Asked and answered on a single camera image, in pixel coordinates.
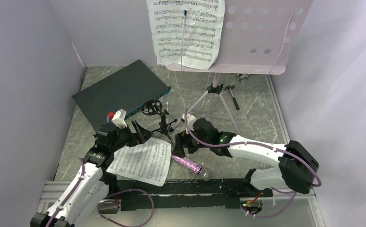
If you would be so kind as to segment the sheet music page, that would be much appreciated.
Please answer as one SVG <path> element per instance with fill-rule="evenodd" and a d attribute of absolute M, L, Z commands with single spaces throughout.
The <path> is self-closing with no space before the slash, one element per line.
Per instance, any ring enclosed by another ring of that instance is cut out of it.
<path fill-rule="evenodd" d="M 169 172 L 172 145 L 164 140 L 151 138 L 134 147 L 123 147 L 114 153 L 108 173 L 163 186 Z"/>
<path fill-rule="evenodd" d="M 216 61 L 224 24 L 223 0 L 148 0 L 159 65 L 208 70 Z"/>

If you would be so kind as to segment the sheet music top page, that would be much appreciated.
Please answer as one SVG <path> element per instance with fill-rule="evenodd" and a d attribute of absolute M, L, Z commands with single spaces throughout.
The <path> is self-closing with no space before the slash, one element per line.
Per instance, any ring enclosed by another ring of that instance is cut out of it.
<path fill-rule="evenodd" d="M 224 24 L 223 0 L 148 0 L 159 65 L 208 70 L 216 61 Z"/>

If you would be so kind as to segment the lilac perforated music stand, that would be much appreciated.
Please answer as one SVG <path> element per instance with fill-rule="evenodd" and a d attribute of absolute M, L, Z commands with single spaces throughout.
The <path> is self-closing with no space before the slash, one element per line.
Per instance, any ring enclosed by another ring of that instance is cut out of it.
<path fill-rule="evenodd" d="M 285 72 L 288 57 L 312 6 L 310 0 L 229 0 L 216 62 L 207 70 L 215 86 L 235 83 L 240 106 L 227 103 L 228 91 L 203 95 L 189 108 L 197 117 L 249 134 L 252 125 L 267 131 L 284 123 L 271 76 Z M 234 74 L 253 74 L 239 81 Z"/>

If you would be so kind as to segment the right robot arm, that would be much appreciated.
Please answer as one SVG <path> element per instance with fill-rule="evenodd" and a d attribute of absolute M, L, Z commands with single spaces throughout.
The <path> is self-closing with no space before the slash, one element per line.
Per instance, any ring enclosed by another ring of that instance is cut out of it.
<path fill-rule="evenodd" d="M 321 186 L 317 177 L 318 161 L 298 141 L 272 144 L 247 139 L 233 132 L 218 131 L 205 118 L 193 119 L 186 129 L 175 135 L 172 154 L 180 158 L 200 148 L 209 148 L 221 157 L 240 157 L 270 165 L 269 169 L 250 169 L 243 183 L 248 196 L 267 188 L 288 187 L 294 192 L 308 194 L 312 187 Z"/>

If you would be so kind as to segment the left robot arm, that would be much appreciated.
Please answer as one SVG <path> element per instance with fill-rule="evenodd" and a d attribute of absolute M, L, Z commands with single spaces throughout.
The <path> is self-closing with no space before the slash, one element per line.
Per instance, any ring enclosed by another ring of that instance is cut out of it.
<path fill-rule="evenodd" d="M 135 132 L 128 125 L 104 123 L 94 134 L 94 146 L 80 158 L 80 169 L 67 189 L 44 213 L 35 213 L 32 227 L 76 227 L 82 223 L 98 203 L 118 193 L 116 176 L 107 173 L 116 151 L 124 147 L 144 144 L 153 133 L 132 121 Z"/>

